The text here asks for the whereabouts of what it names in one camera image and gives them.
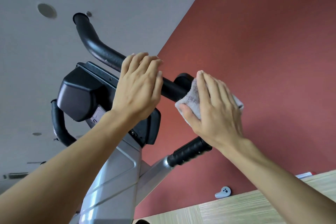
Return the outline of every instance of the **ceiling light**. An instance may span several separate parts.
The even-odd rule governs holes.
[[[40,14],[44,17],[54,19],[57,17],[57,12],[54,7],[48,4],[40,3],[37,5],[37,10],[39,10]]]

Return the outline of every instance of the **white towel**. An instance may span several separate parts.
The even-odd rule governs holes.
[[[235,96],[233,96],[233,99],[235,100],[235,102],[236,102],[237,106],[239,107],[240,111],[242,111],[243,108],[244,108],[244,104],[239,99],[237,99]],[[185,97],[183,99],[180,99],[179,101],[177,101],[175,103],[175,107],[178,109],[178,111],[180,112],[180,114],[183,116],[182,110],[180,109],[180,104],[186,104],[187,106],[189,106],[190,109],[191,109],[191,111],[195,114],[195,116],[199,120],[201,119],[200,98],[199,98],[199,95],[198,95],[198,89],[197,89],[196,79],[194,79],[192,81],[192,83],[191,83],[191,89],[187,93],[187,95],[185,95]]]

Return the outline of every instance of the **rubber grip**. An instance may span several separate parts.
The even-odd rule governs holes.
[[[173,154],[169,155],[167,162],[171,167],[183,165],[184,163],[202,155],[206,151],[211,151],[212,146],[208,145],[201,137],[196,137],[194,140],[185,144]]]

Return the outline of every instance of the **right hand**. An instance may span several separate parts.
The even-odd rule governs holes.
[[[229,89],[224,82],[203,71],[197,72],[196,80],[201,120],[187,105],[181,104],[184,118],[197,135],[222,153],[238,147],[244,138],[241,112]]]

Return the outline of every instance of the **white ceiling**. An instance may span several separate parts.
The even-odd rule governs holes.
[[[57,18],[39,14],[40,2],[55,7]],[[50,101],[77,62],[103,66],[81,43],[73,14],[90,11],[100,39],[125,55],[141,51],[157,55],[193,2],[1,0],[0,175],[31,171],[37,166],[26,162],[48,160],[63,149],[53,141]],[[67,119],[66,125],[74,136],[88,130],[84,122]],[[33,136],[34,132],[42,135]]]

